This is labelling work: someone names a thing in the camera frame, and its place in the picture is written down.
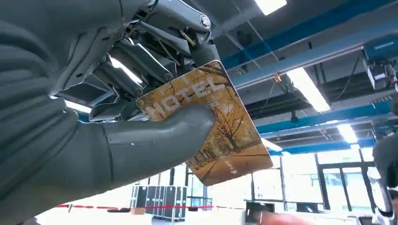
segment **blue steel beam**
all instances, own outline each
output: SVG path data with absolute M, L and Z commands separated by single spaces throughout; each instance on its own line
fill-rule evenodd
M 257 59 L 270 53 L 270 50 L 278 50 L 392 2 L 394 0 L 351 0 L 288 30 L 265 38 L 264 41 L 257 42 L 242 51 L 222 59 L 222 62 L 227 69 L 235 68 L 249 62 L 251 59 Z
M 361 148 L 373 147 L 376 144 L 376 140 L 373 138 L 359 139 L 358 144 Z M 334 151 L 334 150 L 348 150 L 351 149 L 351 145 L 347 142 L 325 142 L 312 145 L 293 146 L 284 148 L 284 152 L 290 154 L 305 154 L 305 153 L 317 153 L 322 151 Z M 270 150 L 269 154 L 272 156 L 281 156 L 281 152 Z
M 276 73 L 284 74 L 289 70 L 308 67 L 317 63 L 330 60 L 354 51 L 358 51 L 365 43 L 398 32 L 398 16 L 386 20 L 378 25 L 370 26 L 365 30 L 339 38 L 307 52 L 291 56 L 268 67 L 254 70 L 248 74 L 232 78 L 232 83 L 237 90 L 261 83 L 275 76 Z
M 372 117 L 381 114 L 389 114 L 390 102 L 378 102 L 373 105 L 360 106 L 352 109 L 344 109 L 335 112 L 326 112 L 316 116 L 309 116 L 304 118 L 299 118 L 297 122 L 282 121 L 278 123 L 257 126 L 257 130 L 261 136 L 267 136 L 270 138 L 269 134 L 275 132 L 275 136 L 278 136 L 277 132 L 285 130 L 294 130 L 299 128 L 311 128 L 320 124 L 325 124 L 328 121 L 333 120 L 353 120 L 361 117 Z

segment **orange object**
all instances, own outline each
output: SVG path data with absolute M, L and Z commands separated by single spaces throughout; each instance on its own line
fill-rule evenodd
M 131 208 L 130 214 L 132 215 L 144 215 L 145 209 L 144 208 Z
M 266 213 L 262 216 L 261 225 L 313 225 L 313 223 L 294 215 Z

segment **ceiling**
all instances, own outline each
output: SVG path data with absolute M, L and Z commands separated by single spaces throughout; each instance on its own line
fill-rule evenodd
M 226 67 L 232 80 L 378 24 L 395 16 L 398 10 L 397 4 L 391 4 L 393 0 L 287 0 L 286 6 L 264 16 L 254 0 L 184 1 L 212 20 L 215 43 L 224 65 L 228 64 Z M 247 60 L 248 52 L 259 52 L 257 47 L 269 48 L 271 53 L 254 55 Z M 230 59 L 239 60 L 239 54 L 243 55 L 242 61 L 231 64 Z M 360 52 L 352 52 L 305 68 L 333 111 L 353 105 L 368 105 L 372 100 L 391 93 L 390 90 L 373 90 L 362 62 L 354 67 L 359 56 Z M 257 126 L 290 120 L 291 112 L 295 112 L 298 118 L 317 114 L 299 91 L 286 91 L 288 84 L 288 78 L 282 76 L 281 83 L 270 79 L 238 91 Z M 86 106 L 110 103 L 115 98 L 92 75 L 83 84 L 59 95 Z M 354 128 L 359 137 L 370 135 L 370 123 L 355 125 Z M 281 146 L 293 146 L 340 139 L 337 130 L 332 128 L 324 133 L 303 133 L 271 141 Z

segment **window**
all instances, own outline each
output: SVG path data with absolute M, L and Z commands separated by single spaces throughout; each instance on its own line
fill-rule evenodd
M 274 166 L 272 168 L 278 169 L 281 168 L 281 161 L 280 161 L 280 156 L 271 156 L 272 163 Z
M 159 185 L 159 174 L 153 175 L 149 180 L 149 185 Z
M 332 163 L 352 163 L 360 162 L 360 152 L 358 150 L 339 150 L 318 153 L 319 164 Z
M 140 184 L 140 185 L 148 185 L 148 178 L 138 180 L 134 184 Z
M 269 169 L 254 172 L 253 180 L 256 199 L 283 199 L 280 170 Z
M 365 162 L 373 162 L 373 148 L 363 148 L 361 149 L 363 160 Z
M 192 196 L 203 197 L 203 184 L 202 184 L 202 182 L 200 182 L 198 177 L 196 177 L 195 175 L 191 175 L 190 174 L 190 176 L 192 176 Z
M 186 165 L 180 164 L 174 167 L 174 185 L 185 186 Z
M 328 192 L 330 210 L 348 211 L 347 200 L 345 198 L 343 188 L 343 181 L 341 180 L 340 175 L 340 169 L 324 169 L 323 174 L 325 175 L 326 190 Z
M 195 207 L 195 206 L 202 206 L 202 199 L 201 198 L 191 198 L 191 206 Z
M 282 164 L 286 201 L 322 202 L 314 154 L 283 156 Z
M 343 173 L 352 210 L 371 212 L 361 168 L 343 168 Z
M 251 182 L 251 175 L 248 174 L 207 187 L 207 195 L 213 199 L 214 206 L 246 208 L 244 199 L 252 198 Z
M 161 181 L 159 185 L 166 186 L 170 184 L 170 170 L 161 173 Z
M 203 197 L 203 184 L 194 174 L 188 175 L 188 196 Z

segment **glass wall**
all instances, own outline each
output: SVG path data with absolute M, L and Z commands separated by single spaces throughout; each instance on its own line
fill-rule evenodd
M 314 154 L 284 156 L 282 165 L 287 202 L 322 203 Z
M 245 201 L 274 203 L 277 211 L 311 203 L 319 210 L 370 212 L 374 200 L 365 174 L 373 167 L 372 148 L 272 157 L 273 168 L 210 187 L 186 167 L 137 184 L 187 186 L 188 206 L 245 208 Z

